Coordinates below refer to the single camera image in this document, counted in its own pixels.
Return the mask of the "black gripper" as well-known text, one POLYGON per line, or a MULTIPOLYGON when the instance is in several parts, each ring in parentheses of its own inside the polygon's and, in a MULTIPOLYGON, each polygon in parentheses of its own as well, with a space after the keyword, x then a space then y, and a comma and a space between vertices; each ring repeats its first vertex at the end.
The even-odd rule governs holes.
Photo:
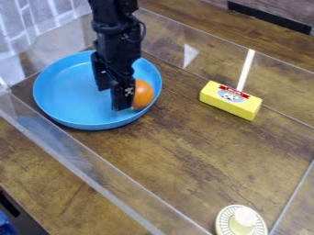
POLYGON ((98 51, 91 55, 98 90, 111 88, 112 110, 120 111, 130 108, 134 101, 135 78, 130 65, 142 56, 146 25, 134 16, 138 0, 88 0, 88 4, 98 34, 98 51))

